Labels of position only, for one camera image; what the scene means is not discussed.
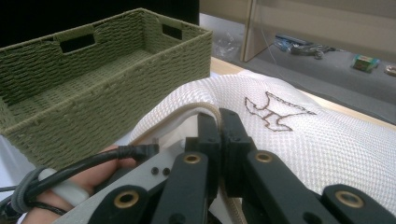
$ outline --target human hand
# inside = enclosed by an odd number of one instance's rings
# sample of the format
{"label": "human hand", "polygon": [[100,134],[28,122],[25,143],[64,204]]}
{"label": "human hand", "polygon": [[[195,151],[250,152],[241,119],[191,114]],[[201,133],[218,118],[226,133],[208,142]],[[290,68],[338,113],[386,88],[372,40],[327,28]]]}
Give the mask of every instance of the human hand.
{"label": "human hand", "polygon": [[[117,148],[117,146],[113,145],[107,147],[103,151],[108,151],[114,148]],[[119,168],[134,166],[134,159],[107,161],[92,167],[91,169],[83,171],[71,177],[70,179],[81,188],[85,189],[90,195],[92,195],[93,189],[100,185],[103,181],[110,178]],[[64,199],[53,193],[51,190],[47,190],[38,195],[37,200],[42,203],[50,204],[54,207],[62,208],[65,211],[70,211],[73,208],[71,204],[67,203]],[[22,224],[48,224],[55,221],[58,217],[60,216],[52,213],[49,210],[35,207],[29,213],[27,213]]]}

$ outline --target basket handle hole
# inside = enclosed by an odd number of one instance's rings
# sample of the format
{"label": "basket handle hole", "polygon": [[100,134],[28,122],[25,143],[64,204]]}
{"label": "basket handle hole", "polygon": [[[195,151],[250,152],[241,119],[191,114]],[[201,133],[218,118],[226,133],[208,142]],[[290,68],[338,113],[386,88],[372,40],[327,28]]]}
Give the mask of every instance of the basket handle hole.
{"label": "basket handle hole", "polygon": [[178,40],[182,40],[183,35],[180,29],[163,24],[163,34],[172,36]]}
{"label": "basket handle hole", "polygon": [[78,49],[84,49],[93,44],[95,44],[95,39],[93,38],[93,35],[83,35],[74,39],[69,39],[61,42],[61,49],[62,53],[68,53]]}

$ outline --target green woven basket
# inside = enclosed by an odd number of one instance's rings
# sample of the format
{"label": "green woven basket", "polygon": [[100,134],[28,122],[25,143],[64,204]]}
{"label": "green woven basket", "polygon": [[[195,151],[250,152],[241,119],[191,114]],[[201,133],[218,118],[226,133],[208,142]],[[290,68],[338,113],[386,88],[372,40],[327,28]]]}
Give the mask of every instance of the green woven basket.
{"label": "green woven basket", "polygon": [[0,134],[34,164],[79,161],[207,77],[211,35],[137,9],[0,49]]}

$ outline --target screw hole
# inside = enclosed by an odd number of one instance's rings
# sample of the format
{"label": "screw hole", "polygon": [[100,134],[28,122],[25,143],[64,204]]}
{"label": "screw hole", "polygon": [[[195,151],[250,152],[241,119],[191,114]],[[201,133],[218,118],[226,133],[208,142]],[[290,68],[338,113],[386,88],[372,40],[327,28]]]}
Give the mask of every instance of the screw hole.
{"label": "screw hole", "polygon": [[169,168],[163,169],[163,175],[170,175],[170,174],[171,174],[171,170]]}
{"label": "screw hole", "polygon": [[344,200],[352,202],[352,203],[358,203],[359,202],[359,200],[356,197],[348,195],[348,194],[342,194],[341,197]]}
{"label": "screw hole", "polygon": [[134,196],[132,194],[125,194],[120,197],[120,202],[128,203],[128,202],[131,202],[133,199],[134,199]]}
{"label": "screw hole", "polygon": [[151,173],[152,173],[153,175],[157,175],[159,172],[160,172],[160,170],[159,170],[157,167],[153,167],[153,168],[151,169]]}

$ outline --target white mesh fabric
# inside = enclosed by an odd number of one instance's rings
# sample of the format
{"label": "white mesh fabric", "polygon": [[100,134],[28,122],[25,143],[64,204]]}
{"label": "white mesh fabric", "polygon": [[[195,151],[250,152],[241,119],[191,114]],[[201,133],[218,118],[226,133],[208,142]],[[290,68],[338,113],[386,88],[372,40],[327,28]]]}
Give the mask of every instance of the white mesh fabric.
{"label": "white mesh fabric", "polygon": [[278,155],[309,189],[346,184],[396,214],[396,132],[323,108],[279,79],[244,71],[185,84],[138,123],[132,140],[177,115],[219,119],[221,107],[238,113],[256,146]]}

